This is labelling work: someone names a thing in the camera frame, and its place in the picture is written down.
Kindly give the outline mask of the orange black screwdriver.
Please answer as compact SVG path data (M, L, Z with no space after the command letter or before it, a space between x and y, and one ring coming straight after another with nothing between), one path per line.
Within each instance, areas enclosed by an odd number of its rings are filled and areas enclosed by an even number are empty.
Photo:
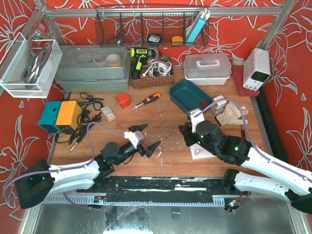
M155 93L155 94L152 94L150 96L148 96L147 98L145 98L145 100L143 100L142 102L136 104L132 110L135 110L135 109L138 109L139 107L143 106L143 105L147 105L147 104L150 104L156 100L158 100L159 98L161 98L161 94L160 93Z

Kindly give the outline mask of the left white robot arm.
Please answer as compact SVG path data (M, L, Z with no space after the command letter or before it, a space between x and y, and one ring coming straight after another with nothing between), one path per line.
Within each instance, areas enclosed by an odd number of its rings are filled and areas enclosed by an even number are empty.
M151 157L161 141L144 148L141 132L146 127L146 124L129 127L122 134L128 142L122 146L114 141L108 142L98 156L88 161L67 165L49 165L45 160L37 162L14 183L20 207L32 208L51 195L88 190L96 179L109 176L114 172L114 166L128 162L136 153Z

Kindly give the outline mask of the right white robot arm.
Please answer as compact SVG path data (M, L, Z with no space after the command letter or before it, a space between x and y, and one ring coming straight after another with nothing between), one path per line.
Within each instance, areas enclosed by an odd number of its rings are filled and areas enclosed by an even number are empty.
M180 125L186 146L194 152L210 153L228 164L257 171L253 176L227 169L222 179L225 191L260 193L289 202L295 209L312 213L312 173L285 163L238 136L226 136L220 127L208 120L193 127Z

